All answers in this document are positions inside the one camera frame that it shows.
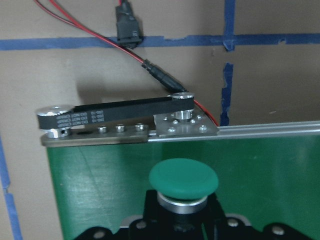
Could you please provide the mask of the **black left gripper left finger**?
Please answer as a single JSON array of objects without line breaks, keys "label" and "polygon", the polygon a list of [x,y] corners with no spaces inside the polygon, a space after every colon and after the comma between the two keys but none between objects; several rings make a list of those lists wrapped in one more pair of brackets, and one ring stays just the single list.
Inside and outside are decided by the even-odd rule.
[{"label": "black left gripper left finger", "polygon": [[155,190],[147,190],[144,200],[143,215],[132,221],[129,227],[122,227],[116,233],[101,226],[90,227],[76,240],[179,240],[177,232],[170,229],[161,218],[163,209],[157,200]]}]

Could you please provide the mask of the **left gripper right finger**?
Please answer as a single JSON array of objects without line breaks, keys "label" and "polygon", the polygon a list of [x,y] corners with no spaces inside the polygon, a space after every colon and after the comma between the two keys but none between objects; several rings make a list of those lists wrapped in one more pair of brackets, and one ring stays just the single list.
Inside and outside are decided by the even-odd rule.
[{"label": "left gripper right finger", "polygon": [[207,197],[204,221],[200,225],[202,240],[310,240],[311,237],[280,222],[267,224],[257,230],[239,216],[227,216],[216,196]]}]

